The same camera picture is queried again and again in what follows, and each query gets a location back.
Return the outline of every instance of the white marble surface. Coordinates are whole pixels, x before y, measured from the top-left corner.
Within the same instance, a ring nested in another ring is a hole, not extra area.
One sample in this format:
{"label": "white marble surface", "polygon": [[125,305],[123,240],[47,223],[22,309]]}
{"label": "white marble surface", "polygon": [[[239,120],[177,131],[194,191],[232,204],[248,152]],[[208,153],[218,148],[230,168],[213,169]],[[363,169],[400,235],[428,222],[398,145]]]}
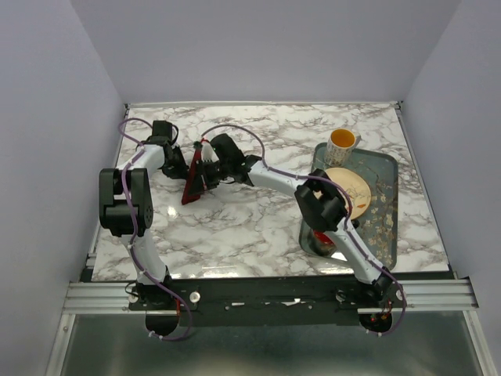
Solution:
{"label": "white marble surface", "polygon": [[[448,261],[424,198],[409,148],[390,104],[138,108],[129,117],[165,119],[180,129],[178,143],[187,163],[193,142],[221,123],[244,125],[266,145],[276,167],[309,172],[312,154],[334,128],[353,128],[360,148],[390,154],[398,162],[398,257],[396,272],[447,270]],[[131,123],[127,133],[145,139],[145,125]],[[227,131],[244,153],[260,155],[257,142],[243,132]],[[133,155],[125,139],[119,163]],[[153,236],[174,278],[276,277],[350,273],[301,250],[301,214],[296,202],[267,189],[220,185],[192,204],[181,206],[183,180],[156,172],[150,180]],[[101,230],[92,280],[135,279],[125,248]]]}

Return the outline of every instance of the green tray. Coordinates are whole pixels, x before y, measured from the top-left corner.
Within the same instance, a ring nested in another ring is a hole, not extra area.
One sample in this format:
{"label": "green tray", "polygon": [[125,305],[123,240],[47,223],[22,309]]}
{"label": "green tray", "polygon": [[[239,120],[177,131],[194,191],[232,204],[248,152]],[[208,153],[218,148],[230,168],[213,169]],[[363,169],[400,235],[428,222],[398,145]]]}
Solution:
{"label": "green tray", "polygon": [[[313,154],[312,171],[330,167],[323,161],[325,152],[326,143],[317,145]],[[366,212],[358,217],[360,227],[357,232],[369,250],[387,268],[392,269],[397,262],[398,163],[387,154],[354,149],[343,167],[356,172],[370,187],[372,200]],[[302,221],[299,244],[307,253],[317,255],[313,251],[316,243],[311,229]],[[336,261],[338,257],[335,255],[331,260]],[[349,267],[342,258],[339,264]]]}

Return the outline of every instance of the gray wall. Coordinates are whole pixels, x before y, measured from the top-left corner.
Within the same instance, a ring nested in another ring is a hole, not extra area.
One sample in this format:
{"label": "gray wall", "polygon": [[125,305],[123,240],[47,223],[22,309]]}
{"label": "gray wall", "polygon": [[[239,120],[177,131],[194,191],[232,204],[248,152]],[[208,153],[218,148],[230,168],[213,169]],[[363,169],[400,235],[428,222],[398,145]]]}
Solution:
{"label": "gray wall", "polygon": [[121,99],[68,0],[0,12],[0,374],[45,373]]}
{"label": "gray wall", "polygon": [[72,0],[122,98],[403,99],[459,0]]}
{"label": "gray wall", "polygon": [[501,2],[464,0],[403,114],[452,266],[470,275],[501,370]]}

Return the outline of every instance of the plate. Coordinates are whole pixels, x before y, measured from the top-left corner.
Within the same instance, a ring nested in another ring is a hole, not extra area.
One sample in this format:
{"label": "plate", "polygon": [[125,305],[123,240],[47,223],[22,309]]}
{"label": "plate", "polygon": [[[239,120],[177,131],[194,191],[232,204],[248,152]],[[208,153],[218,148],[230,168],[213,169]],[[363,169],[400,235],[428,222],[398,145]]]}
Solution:
{"label": "plate", "polygon": [[366,212],[372,196],[369,185],[360,175],[341,167],[328,168],[326,174],[350,196],[353,205],[351,219],[357,219]]}

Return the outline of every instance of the mug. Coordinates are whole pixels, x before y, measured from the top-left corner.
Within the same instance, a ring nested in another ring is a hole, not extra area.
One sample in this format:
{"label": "mug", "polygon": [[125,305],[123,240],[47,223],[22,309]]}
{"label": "mug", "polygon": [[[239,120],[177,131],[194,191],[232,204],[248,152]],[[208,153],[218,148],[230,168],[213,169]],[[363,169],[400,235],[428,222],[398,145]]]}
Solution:
{"label": "mug", "polygon": [[357,147],[362,137],[346,128],[339,128],[330,133],[327,141],[324,162],[329,166],[342,166]]}

